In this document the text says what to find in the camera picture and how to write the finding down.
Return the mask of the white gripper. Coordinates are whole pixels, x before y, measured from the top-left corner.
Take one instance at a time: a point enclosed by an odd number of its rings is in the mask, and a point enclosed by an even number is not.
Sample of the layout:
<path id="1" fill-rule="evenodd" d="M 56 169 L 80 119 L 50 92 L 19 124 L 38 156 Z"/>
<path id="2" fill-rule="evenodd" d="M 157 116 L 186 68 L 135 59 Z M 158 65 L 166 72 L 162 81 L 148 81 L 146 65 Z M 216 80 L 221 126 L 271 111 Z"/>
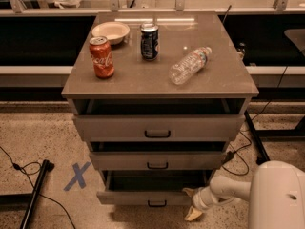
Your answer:
<path id="1" fill-rule="evenodd" d="M 183 188 L 182 191 L 192 198 L 192 206 L 185 216 L 186 221 L 198 219 L 202 216 L 202 212 L 220 203 L 220 197 L 216 196 L 210 187 L 200 187 L 197 189 Z"/>

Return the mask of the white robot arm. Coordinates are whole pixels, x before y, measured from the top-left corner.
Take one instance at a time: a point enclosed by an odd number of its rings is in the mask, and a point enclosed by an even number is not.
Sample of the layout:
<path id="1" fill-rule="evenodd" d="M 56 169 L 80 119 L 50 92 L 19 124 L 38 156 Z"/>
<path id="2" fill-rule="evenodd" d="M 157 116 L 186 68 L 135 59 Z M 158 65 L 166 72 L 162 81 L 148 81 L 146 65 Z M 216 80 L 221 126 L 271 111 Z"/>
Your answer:
<path id="1" fill-rule="evenodd" d="M 248 229 L 305 229 L 305 172 L 282 161 L 261 164 L 250 182 L 217 176 L 207 187 L 183 191 L 192 200 L 186 221 L 214 206 L 245 200 Z"/>

